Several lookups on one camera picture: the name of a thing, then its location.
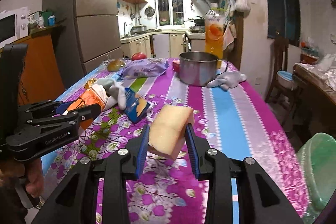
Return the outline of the left hand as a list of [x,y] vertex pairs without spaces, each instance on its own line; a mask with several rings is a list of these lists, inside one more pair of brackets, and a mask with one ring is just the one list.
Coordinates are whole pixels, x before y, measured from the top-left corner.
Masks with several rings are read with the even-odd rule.
[[33,197],[39,197],[44,190],[42,161],[40,158],[28,163],[26,166],[26,191]]

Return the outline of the dark left sleeve forearm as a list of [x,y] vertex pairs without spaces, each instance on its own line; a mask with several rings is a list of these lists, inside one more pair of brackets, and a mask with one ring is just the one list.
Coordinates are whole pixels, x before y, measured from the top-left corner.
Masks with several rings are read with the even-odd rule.
[[15,160],[1,161],[1,223],[26,223],[27,209],[21,203],[14,181],[24,174],[24,166]]

